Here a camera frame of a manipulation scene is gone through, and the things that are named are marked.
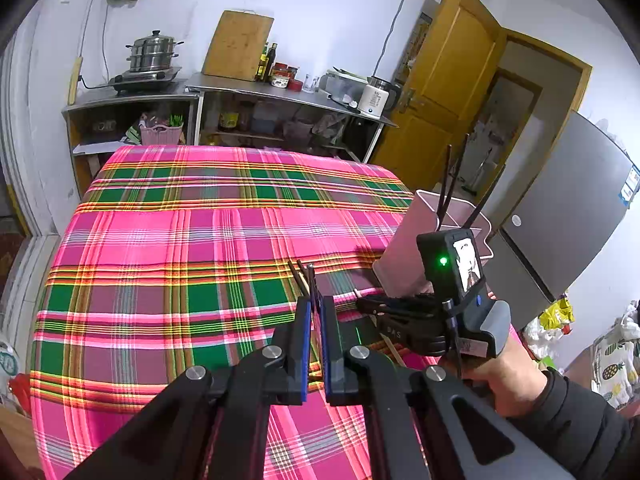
plaid tablecloth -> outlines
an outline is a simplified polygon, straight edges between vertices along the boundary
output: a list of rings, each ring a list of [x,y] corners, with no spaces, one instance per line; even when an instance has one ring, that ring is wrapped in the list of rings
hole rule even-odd
[[[34,336],[33,423],[62,479],[191,365],[268,344],[299,294],[287,260],[353,309],[412,194],[376,166],[219,147],[119,149],[62,239]],[[264,477],[370,475],[362,410],[272,408]]]

black jacket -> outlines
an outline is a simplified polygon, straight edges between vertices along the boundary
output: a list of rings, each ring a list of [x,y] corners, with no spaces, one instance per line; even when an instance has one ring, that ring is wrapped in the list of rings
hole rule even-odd
[[[578,480],[640,479],[640,422],[555,370],[532,412],[511,423]]]

pink container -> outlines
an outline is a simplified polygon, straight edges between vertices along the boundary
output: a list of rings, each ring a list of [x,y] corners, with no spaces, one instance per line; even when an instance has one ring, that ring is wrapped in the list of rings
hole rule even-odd
[[[373,272],[385,289],[385,294],[392,298],[413,296],[424,292],[427,280],[424,277],[422,259],[415,243],[415,237],[423,233],[434,232],[438,227],[438,200],[436,193],[419,189],[409,209],[402,218],[382,257],[373,263]],[[466,200],[452,198],[447,214],[442,221],[443,230],[459,228],[475,209],[475,205]],[[482,213],[471,226],[478,246],[481,260],[494,256],[486,244],[486,237],[491,232],[491,222]]]
[[[140,126],[143,146],[149,146],[150,144],[176,145],[180,141],[181,133],[182,126],[164,126],[164,124],[156,124],[152,128]]]

gray refrigerator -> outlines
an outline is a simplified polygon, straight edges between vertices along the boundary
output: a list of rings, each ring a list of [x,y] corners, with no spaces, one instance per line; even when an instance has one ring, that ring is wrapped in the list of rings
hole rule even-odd
[[[487,283],[519,330],[589,265],[623,219],[638,171],[612,140],[572,112],[542,171],[489,241]]]

yellow wooden door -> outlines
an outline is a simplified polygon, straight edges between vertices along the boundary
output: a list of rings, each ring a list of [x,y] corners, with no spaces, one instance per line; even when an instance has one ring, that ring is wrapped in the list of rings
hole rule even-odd
[[[447,144],[454,156],[472,127],[506,32],[480,0],[442,0],[373,163],[410,189],[433,189]]]

